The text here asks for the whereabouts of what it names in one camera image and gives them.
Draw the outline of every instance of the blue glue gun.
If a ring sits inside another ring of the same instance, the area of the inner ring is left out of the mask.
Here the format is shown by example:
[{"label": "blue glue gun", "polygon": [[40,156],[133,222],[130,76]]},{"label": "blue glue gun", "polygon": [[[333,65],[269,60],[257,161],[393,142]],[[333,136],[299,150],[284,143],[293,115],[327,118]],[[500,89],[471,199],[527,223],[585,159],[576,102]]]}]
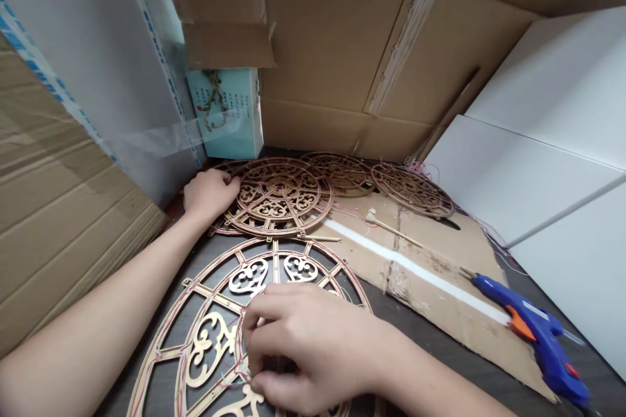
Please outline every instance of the blue glue gun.
[{"label": "blue glue gun", "polygon": [[589,390],[569,362],[557,337],[564,334],[580,345],[584,345],[584,342],[563,329],[558,319],[536,308],[522,295],[487,276],[464,267],[461,269],[483,295],[507,310],[511,315],[509,327],[534,346],[537,363],[548,387],[556,395],[564,397],[582,410],[585,415],[595,415],[589,405]]}]

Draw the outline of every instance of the small box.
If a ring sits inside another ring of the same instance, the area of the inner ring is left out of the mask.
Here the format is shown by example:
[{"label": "small box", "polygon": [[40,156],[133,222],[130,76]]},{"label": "small box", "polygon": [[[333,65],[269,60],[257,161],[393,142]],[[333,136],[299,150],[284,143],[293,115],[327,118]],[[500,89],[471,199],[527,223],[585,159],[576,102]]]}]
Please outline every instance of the small box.
[{"label": "small box", "polygon": [[187,81],[207,155],[257,158],[263,147],[257,69],[191,70]]}]

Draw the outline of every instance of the orange trigger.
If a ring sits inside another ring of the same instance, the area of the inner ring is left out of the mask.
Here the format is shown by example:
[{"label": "orange trigger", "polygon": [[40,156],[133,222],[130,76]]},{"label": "orange trigger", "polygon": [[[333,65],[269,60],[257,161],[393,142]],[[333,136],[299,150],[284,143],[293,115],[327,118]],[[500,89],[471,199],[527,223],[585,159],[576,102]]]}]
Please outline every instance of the orange trigger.
[{"label": "orange trigger", "polygon": [[515,311],[515,308],[513,308],[511,305],[507,305],[507,310],[509,310],[509,312],[511,313],[511,320],[507,323],[511,330],[513,332],[516,332],[523,338],[532,340],[533,342],[537,342],[535,334],[533,334],[533,332],[528,327],[528,324],[526,324],[517,313],[517,311]]}]

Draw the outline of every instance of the white panel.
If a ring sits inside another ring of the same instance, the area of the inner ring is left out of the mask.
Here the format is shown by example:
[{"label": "white panel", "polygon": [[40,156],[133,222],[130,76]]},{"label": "white panel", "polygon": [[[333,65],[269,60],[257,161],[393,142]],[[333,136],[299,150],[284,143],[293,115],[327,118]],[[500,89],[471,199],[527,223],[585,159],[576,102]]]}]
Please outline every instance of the white panel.
[{"label": "white panel", "polygon": [[533,23],[466,115],[626,169],[626,7]]},{"label": "white panel", "polygon": [[626,184],[512,249],[515,259],[626,379]]},{"label": "white panel", "polygon": [[461,115],[426,162],[437,166],[452,199],[507,243],[623,174]]},{"label": "white panel", "polygon": [[197,172],[192,151],[161,157],[120,139],[181,127],[138,0],[6,1],[122,169],[153,201],[168,202]]}]

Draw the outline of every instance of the wooden laser-cut panel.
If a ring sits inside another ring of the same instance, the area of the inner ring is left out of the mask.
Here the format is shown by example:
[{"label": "wooden laser-cut panel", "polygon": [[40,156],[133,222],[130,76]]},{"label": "wooden laser-cut panel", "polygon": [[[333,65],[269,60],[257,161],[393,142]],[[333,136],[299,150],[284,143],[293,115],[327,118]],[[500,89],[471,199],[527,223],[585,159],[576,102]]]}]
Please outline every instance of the wooden laser-cut panel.
[{"label": "wooden laser-cut panel", "polygon": [[341,197],[361,197],[375,188],[370,168],[351,156],[330,152],[311,152],[302,155],[306,161],[325,175],[336,195]]},{"label": "wooden laser-cut panel", "polygon": [[[221,275],[225,271],[228,274],[224,277],[212,279],[217,272]],[[194,279],[183,281],[184,291],[159,326],[144,358],[127,416],[143,416],[149,406],[146,397],[154,368],[166,362],[178,364],[171,389],[175,417],[285,416],[284,410],[270,406],[263,396],[242,383],[241,373],[245,370],[247,356],[239,322],[250,299],[268,283],[289,281],[315,283],[372,312],[358,280],[346,268],[345,260],[324,245],[291,238],[271,242],[258,238],[247,240],[215,259]],[[176,334],[180,343],[170,345],[172,340],[168,340],[166,346],[166,339],[173,337],[170,332],[181,310],[192,297],[198,296],[204,301],[186,338]],[[380,399],[370,407],[368,415],[382,415]],[[352,408],[348,401],[321,415],[348,417]]]},{"label": "wooden laser-cut panel", "polygon": [[449,217],[455,204],[431,180],[401,166],[379,163],[372,166],[376,186],[389,197],[415,212],[433,218]]},{"label": "wooden laser-cut panel", "polygon": [[264,158],[240,167],[237,208],[226,213],[226,225],[259,237],[305,235],[333,206],[328,178],[293,158]]}]

